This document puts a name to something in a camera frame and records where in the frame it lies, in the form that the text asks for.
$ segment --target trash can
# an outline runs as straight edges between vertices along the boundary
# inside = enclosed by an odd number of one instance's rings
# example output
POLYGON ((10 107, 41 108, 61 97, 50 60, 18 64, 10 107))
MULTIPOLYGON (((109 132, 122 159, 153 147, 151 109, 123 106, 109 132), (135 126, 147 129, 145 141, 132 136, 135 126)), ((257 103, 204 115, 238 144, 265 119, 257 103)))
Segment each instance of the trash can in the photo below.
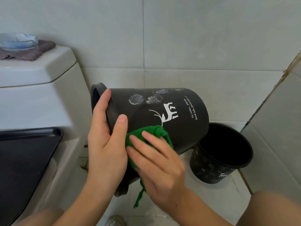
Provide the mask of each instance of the trash can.
POLYGON ((252 158, 252 147, 242 134, 227 125, 210 123, 207 135, 194 147, 190 168, 201 181, 215 184, 246 167, 252 158))
MULTIPOLYGON (((92 85, 92 110, 106 89, 103 83, 92 85)), ((186 88, 111 89, 106 110, 111 132, 120 114, 128 117, 128 132, 146 126, 163 126, 179 155, 196 145, 209 128, 205 104, 195 92, 186 88)), ((126 194, 129 184, 138 178, 137 172, 128 164, 115 195, 126 194)))

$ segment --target stain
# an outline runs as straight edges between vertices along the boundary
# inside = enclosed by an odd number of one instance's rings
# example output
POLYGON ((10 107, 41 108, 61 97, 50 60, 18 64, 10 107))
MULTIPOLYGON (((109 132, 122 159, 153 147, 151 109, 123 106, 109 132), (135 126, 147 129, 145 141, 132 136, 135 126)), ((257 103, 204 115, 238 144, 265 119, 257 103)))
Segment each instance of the stain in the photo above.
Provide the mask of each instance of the stain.
POLYGON ((146 103, 148 104, 158 104, 161 102, 161 100, 163 99, 162 96, 160 96, 159 94, 156 94, 154 96, 151 96, 148 98, 148 100, 146 101, 146 103))
POLYGON ((144 97, 142 95, 139 95, 139 94, 134 94, 134 95, 130 96, 129 102, 132 105, 140 105, 141 103, 144 102, 144 97))
POLYGON ((168 90, 162 89, 156 92, 156 94, 165 94, 165 93, 168 93, 168 90))

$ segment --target folded towel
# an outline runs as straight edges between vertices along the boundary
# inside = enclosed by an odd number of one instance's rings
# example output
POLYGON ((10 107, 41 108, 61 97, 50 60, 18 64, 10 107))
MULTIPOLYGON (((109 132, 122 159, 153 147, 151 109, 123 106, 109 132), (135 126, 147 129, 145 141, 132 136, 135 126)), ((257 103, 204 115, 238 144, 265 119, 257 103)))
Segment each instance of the folded towel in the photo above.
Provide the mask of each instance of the folded towel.
MULTIPOLYGON (((127 133, 126 134, 126 147, 127 146, 134 147, 133 144, 131 143, 131 141, 129 140, 130 135, 136 136, 137 138, 139 138, 140 140, 142 140, 143 142, 145 142, 145 143, 147 143, 149 145, 149 142, 147 142, 145 140, 145 138, 142 136, 142 132, 143 131, 147 131, 148 133, 150 133, 150 134, 152 134, 152 135, 154 135, 154 136, 156 136, 158 138, 163 137, 166 140, 166 142, 173 148, 171 140, 170 140, 170 138, 168 136, 167 131, 165 131, 164 128, 161 125, 148 126, 148 127, 140 128, 140 129, 137 129, 137 130, 132 131, 130 133, 127 133)), ((128 160, 129 160, 130 165, 133 168, 137 168, 137 166, 133 163, 133 161, 130 158, 128 158, 128 160)), ((137 197, 137 200, 136 200, 135 205, 134 205, 134 209, 136 207, 138 207, 139 201, 142 198, 143 192, 145 192, 145 187, 144 187, 144 184, 143 184, 143 182, 142 182, 141 179, 140 179, 140 184, 142 186, 142 190, 141 190, 141 192, 139 193, 139 195, 137 197)))
POLYGON ((55 42, 39 40, 39 45, 28 50, 23 51, 6 51, 0 49, 0 60, 6 59, 19 59, 26 61, 34 61, 37 60, 44 52, 53 49, 55 47, 55 42))

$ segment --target sneaker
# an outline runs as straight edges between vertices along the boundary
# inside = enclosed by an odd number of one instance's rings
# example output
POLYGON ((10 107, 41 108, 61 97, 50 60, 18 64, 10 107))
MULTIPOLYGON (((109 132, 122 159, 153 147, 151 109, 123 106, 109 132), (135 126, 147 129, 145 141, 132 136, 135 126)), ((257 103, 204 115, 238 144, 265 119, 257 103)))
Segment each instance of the sneaker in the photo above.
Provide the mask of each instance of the sneaker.
POLYGON ((106 226, 126 226, 126 223, 121 216, 110 216, 106 226))

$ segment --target tile floor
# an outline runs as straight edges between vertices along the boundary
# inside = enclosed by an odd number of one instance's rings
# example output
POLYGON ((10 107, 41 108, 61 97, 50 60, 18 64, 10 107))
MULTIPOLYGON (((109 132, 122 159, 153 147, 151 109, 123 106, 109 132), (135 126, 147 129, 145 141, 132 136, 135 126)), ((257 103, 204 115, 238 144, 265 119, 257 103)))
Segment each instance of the tile floor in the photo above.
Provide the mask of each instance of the tile floor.
MULTIPOLYGON (((246 209, 251 197, 239 172, 234 171, 231 176, 226 177, 218 184, 210 185, 201 182, 190 170, 189 159, 191 152, 192 150, 189 150, 181 155, 186 163, 186 185, 194 190, 194 192, 220 216, 230 223, 236 224, 246 209)), ((63 209, 67 209, 73 203, 84 186, 87 179, 87 172, 81 169, 79 165, 85 165, 87 159, 88 158, 81 157, 78 160, 78 164, 66 187, 64 198, 61 201, 61 207, 63 209)), ((154 205, 145 194, 140 201, 139 207, 133 209, 134 202, 140 190, 141 187, 137 181, 129 187, 127 195, 119 198, 113 197, 97 226, 103 226, 111 215, 123 216, 129 226, 178 225, 166 213, 154 205)))

